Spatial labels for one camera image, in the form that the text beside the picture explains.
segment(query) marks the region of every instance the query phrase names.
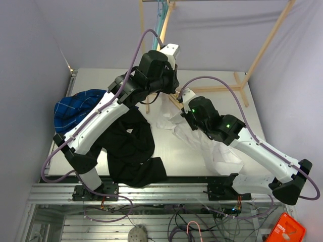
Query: black end effector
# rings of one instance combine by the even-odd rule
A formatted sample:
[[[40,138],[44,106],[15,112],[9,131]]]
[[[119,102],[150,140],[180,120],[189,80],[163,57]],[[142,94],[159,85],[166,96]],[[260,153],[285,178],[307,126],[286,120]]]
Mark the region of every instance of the black end effector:
[[[145,53],[139,66],[134,67],[131,72],[135,73],[130,75],[127,84],[118,97],[119,101],[129,108],[144,101],[151,93],[171,94],[175,93],[179,86],[177,66],[173,70],[167,56],[156,50]],[[123,84],[125,76],[126,74],[118,76],[109,86],[109,91],[116,94]]]
[[[239,138],[239,132],[245,127],[245,123],[233,115],[219,115],[212,102],[205,97],[192,99],[188,106],[191,111],[182,112],[182,117],[192,130],[202,130],[211,140],[230,145]]]
[[[57,146],[60,146],[65,142],[65,136],[63,134],[56,134],[53,140]],[[77,173],[85,174],[95,168],[97,165],[96,157],[89,153],[86,155],[76,154],[74,151],[74,148],[70,149],[68,145],[62,149],[65,158]]]
[[[300,169],[308,175],[312,169],[312,163],[307,159],[303,159],[299,164]],[[306,182],[306,178],[300,172],[292,178],[293,180],[287,183],[281,183],[275,178],[273,182],[269,184],[270,189],[273,191],[273,196],[288,205],[295,205],[297,203]]]

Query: garment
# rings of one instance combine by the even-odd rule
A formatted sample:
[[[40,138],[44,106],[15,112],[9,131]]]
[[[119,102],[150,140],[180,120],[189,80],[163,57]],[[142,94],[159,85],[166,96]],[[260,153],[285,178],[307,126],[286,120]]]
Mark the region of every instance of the garment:
[[[116,183],[141,188],[167,179],[160,157],[151,158],[155,143],[150,124],[136,108],[118,118],[95,141],[92,155],[107,150],[110,176]]]
[[[80,123],[102,99],[106,90],[91,89],[64,97],[54,107],[54,126],[57,133],[66,133]]]

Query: table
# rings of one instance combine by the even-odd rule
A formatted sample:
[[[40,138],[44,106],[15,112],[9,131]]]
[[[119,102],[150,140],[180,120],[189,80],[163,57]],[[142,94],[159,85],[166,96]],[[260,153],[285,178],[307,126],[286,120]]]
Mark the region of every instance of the table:
[[[74,95],[78,92],[89,89],[107,89],[110,83],[113,82],[117,76],[124,74],[126,71],[126,69],[81,68],[77,72],[74,83],[71,83],[68,94]],[[239,72],[238,74],[240,79],[243,80],[245,73]],[[233,72],[178,70],[180,86],[197,76],[215,76],[224,80],[228,84],[236,84]],[[201,79],[193,82],[189,87],[218,85],[218,83],[214,82],[214,80]],[[248,108],[243,105],[245,115],[253,131],[264,139],[259,117],[248,85],[245,87],[245,92],[249,100]],[[198,95],[209,98],[220,114],[232,114],[242,120],[238,106],[230,92],[205,92],[198,93]],[[243,103],[239,91],[236,91],[236,95],[240,102]],[[161,101],[160,99],[157,99],[157,101],[150,106],[150,113],[146,114],[145,106],[138,104],[139,110],[151,124],[151,130],[155,141],[155,152],[153,157],[161,157],[168,176],[214,175],[214,173],[206,169],[204,160],[198,151],[192,150],[188,147],[183,141],[175,137],[172,134],[172,131],[158,129],[156,127],[155,122],[160,105]],[[249,156],[238,150],[235,150],[235,152],[244,163],[244,167],[240,171],[241,174],[269,174],[269,171]],[[71,169],[72,167],[65,159],[63,153],[59,152],[51,160],[48,175],[63,175]],[[96,166],[96,169],[99,175],[109,175],[105,150],[102,150],[98,157],[98,165]]]

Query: plaid shirt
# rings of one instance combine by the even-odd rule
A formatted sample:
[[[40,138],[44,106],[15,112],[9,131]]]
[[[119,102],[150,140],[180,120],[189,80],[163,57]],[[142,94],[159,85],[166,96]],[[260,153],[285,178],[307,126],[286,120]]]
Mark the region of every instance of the plaid shirt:
[[[102,99],[106,90],[91,89],[64,97],[54,108],[57,133],[66,133],[80,123]]]

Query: orange wire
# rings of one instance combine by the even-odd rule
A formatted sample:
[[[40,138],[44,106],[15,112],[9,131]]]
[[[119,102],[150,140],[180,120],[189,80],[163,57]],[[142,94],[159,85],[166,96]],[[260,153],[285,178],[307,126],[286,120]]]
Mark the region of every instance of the orange wire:
[[[203,242],[200,225],[196,221],[192,220],[192,221],[188,222],[187,227],[186,227],[186,233],[188,234],[188,227],[189,227],[190,223],[196,223],[196,225],[198,227],[198,232],[200,233],[201,242]]]

